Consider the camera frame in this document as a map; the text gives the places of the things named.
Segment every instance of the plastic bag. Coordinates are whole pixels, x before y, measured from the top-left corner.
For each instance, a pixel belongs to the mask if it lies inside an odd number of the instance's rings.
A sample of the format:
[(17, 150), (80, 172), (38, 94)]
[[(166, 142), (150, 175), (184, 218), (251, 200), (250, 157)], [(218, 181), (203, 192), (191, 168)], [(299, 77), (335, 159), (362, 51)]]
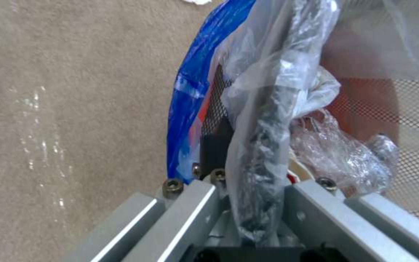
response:
[(373, 137), (372, 149), (339, 129), (327, 111), (292, 124), (291, 147), (315, 177), (328, 177), (347, 197), (384, 192), (394, 176), (398, 148), (384, 135)]
[[(254, 14), (259, 6), (263, 3), (254, 5)], [(248, 20), (257, 19), (253, 13)], [(338, 16), (334, 0), (282, 1), (269, 17), (273, 26), (266, 28), (267, 38), (276, 40), (262, 46), (259, 60), (230, 88), (235, 92), (228, 96), (228, 104), (242, 107), (228, 148), (226, 181), (234, 219), (245, 242), (278, 244), (275, 232), (284, 187), (289, 184), (289, 123), (305, 113), (305, 107), (317, 106), (306, 101), (314, 90), (321, 48)]]
[[(306, 100), (299, 101), (293, 110), (294, 117), (298, 118), (327, 106), (339, 94), (339, 88), (340, 83), (336, 78), (322, 66), (319, 66), (313, 85), (306, 93)], [(246, 104), (249, 91), (246, 86), (235, 84), (226, 88), (221, 96), (221, 102), (227, 110), (228, 119), (234, 129), (236, 128), (237, 117)]]

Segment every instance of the white plastic piece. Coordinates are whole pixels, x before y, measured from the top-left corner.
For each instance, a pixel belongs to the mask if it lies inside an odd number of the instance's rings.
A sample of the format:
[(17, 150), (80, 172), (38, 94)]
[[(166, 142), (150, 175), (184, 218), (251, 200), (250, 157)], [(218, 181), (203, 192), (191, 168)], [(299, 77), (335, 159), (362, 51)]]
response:
[(194, 3), (196, 5), (206, 5), (211, 2), (211, 0), (182, 0), (187, 3)]

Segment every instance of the screw hole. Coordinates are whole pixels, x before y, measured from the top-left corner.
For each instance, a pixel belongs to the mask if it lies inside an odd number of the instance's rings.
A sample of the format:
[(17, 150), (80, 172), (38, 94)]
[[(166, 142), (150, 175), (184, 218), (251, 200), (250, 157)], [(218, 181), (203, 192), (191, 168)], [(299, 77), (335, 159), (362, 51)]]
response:
[(179, 183), (175, 180), (169, 180), (168, 181), (168, 187), (170, 188), (176, 188), (179, 185)]

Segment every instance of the black component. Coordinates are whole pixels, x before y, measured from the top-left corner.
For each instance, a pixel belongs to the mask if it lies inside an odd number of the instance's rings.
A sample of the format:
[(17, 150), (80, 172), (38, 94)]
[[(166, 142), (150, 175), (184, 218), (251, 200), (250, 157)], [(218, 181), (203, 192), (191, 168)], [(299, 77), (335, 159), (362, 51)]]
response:
[(332, 247), (325, 247), (324, 245), (316, 249), (309, 249), (303, 252), (300, 255), (300, 261), (348, 262), (348, 260), (339, 252), (339, 250)]
[(200, 140), (200, 179), (205, 178), (214, 169), (224, 168), (227, 150), (234, 131), (227, 117), (219, 122), (214, 134), (205, 135)]
[(303, 247), (189, 247), (181, 262), (348, 262), (337, 250), (324, 245)]

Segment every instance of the mesh screen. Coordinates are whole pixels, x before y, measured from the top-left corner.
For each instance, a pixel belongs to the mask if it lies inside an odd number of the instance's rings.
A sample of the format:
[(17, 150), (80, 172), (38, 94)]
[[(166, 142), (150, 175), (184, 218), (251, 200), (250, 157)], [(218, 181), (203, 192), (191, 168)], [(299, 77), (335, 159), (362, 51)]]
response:
[[(340, 79), (339, 96), (328, 107), (341, 128), (365, 141), (385, 133), (400, 148), (398, 174), (386, 197), (419, 218), (419, 81)], [(220, 97), (231, 85), (216, 70), (202, 134), (214, 133), (227, 115)]]
[(213, 85), (210, 90), (210, 99), (208, 112), (206, 113), (205, 120), (203, 121), (203, 127), (201, 128), (201, 134), (203, 136), (213, 134), (219, 125), (219, 122), (224, 116), (227, 116), (226, 108), (224, 108), (221, 102), (221, 95), (224, 89), (231, 86), (230, 81), (224, 81), (223, 70), (221, 66), (218, 66), (214, 77)]

